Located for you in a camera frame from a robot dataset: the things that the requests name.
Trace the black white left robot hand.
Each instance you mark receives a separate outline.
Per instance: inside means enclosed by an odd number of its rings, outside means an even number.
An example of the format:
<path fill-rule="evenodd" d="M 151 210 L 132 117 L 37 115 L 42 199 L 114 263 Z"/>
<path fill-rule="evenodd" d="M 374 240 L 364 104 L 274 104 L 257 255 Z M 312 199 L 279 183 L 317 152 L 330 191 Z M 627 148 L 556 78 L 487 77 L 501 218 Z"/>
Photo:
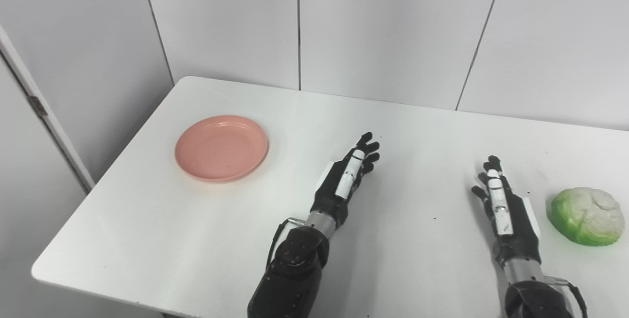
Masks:
<path fill-rule="evenodd" d="M 373 132 L 363 134 L 342 159 L 332 163 L 315 192 L 311 211 L 328 215 L 336 228 L 341 227 L 348 217 L 353 193 L 380 159 L 379 148 L 380 143 L 373 141 Z"/>

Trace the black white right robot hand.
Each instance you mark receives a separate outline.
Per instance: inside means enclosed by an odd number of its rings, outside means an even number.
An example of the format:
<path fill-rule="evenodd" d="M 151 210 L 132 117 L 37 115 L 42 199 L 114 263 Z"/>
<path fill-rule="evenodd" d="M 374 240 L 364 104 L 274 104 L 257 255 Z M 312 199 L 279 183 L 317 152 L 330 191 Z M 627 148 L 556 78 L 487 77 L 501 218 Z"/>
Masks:
<path fill-rule="evenodd" d="M 541 263 L 539 238 L 533 228 L 524 199 L 513 193 L 501 160 L 490 155 L 478 174 L 483 187 L 472 187 L 489 219 L 495 238 L 493 255 L 499 266 L 514 258 Z"/>

